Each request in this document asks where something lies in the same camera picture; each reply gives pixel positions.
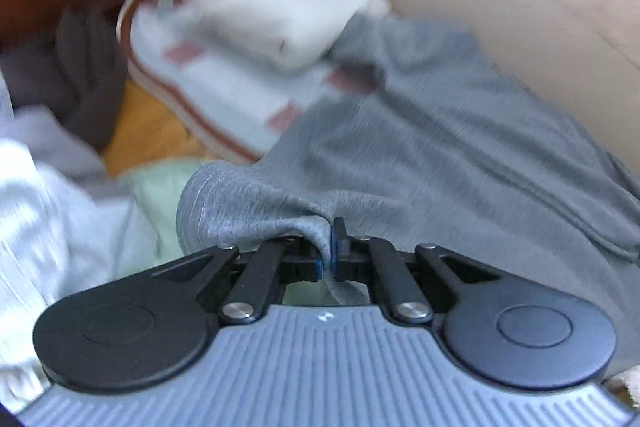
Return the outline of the grey sweatshirt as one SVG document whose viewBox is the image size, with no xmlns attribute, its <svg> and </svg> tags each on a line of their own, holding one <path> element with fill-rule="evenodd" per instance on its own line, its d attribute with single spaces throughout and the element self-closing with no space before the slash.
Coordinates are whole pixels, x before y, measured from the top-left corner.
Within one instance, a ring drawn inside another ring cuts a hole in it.
<svg viewBox="0 0 640 427">
<path fill-rule="evenodd" d="M 342 217 L 400 248 L 432 242 L 638 309 L 638 184 L 572 116 L 458 26 L 357 16 L 331 55 L 369 67 L 376 90 L 298 118 L 253 166 L 198 170 L 178 207 L 185 251 L 288 231 L 326 248 Z"/>
</svg>

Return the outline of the pale green garment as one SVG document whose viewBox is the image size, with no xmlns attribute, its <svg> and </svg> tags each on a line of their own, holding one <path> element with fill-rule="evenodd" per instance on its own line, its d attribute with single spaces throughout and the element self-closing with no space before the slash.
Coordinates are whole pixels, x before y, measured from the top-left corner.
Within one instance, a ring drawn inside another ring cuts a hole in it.
<svg viewBox="0 0 640 427">
<path fill-rule="evenodd" d="M 176 214 L 181 193 L 208 159 L 177 157 L 132 168 L 118 179 L 124 184 L 157 235 L 157 263 L 182 256 L 176 232 Z"/>
</svg>

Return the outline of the patterned floor rug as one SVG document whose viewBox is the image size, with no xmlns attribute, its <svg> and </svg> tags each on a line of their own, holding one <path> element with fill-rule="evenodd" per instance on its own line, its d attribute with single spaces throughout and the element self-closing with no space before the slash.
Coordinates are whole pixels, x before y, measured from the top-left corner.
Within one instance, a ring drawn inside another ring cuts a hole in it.
<svg viewBox="0 0 640 427">
<path fill-rule="evenodd" d="M 254 162 L 307 110 L 374 90 L 363 72 L 327 62 L 283 75 L 200 31 L 195 21 L 183 0 L 126 0 L 117 38 L 132 79 L 228 161 Z"/>
</svg>

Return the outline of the light grey white garment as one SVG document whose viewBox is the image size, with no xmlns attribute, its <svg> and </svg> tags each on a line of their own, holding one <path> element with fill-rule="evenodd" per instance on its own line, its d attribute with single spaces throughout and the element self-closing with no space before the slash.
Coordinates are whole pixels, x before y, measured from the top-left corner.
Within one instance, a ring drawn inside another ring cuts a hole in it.
<svg viewBox="0 0 640 427">
<path fill-rule="evenodd" d="M 49 386 L 32 330 L 63 297 L 154 265 L 157 234 L 125 187 L 49 109 L 1 91 L 1 403 Z"/>
</svg>

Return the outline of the white folded garment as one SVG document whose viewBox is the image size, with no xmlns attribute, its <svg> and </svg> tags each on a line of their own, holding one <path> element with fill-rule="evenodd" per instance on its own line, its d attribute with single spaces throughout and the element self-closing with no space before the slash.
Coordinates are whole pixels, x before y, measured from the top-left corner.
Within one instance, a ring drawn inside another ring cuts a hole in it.
<svg viewBox="0 0 640 427">
<path fill-rule="evenodd" d="M 285 72 L 316 64 L 357 14 L 383 17 L 388 0 L 184 0 L 232 46 Z"/>
</svg>

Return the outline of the dark grey garment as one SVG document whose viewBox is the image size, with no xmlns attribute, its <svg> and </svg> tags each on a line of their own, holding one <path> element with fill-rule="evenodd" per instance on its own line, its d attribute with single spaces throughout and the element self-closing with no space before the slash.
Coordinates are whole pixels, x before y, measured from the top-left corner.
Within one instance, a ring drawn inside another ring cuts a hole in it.
<svg viewBox="0 0 640 427">
<path fill-rule="evenodd" d="M 115 26 L 96 11 L 66 11 L 55 29 L 1 52 L 14 108 L 44 106 L 102 152 L 113 138 L 128 76 Z"/>
</svg>

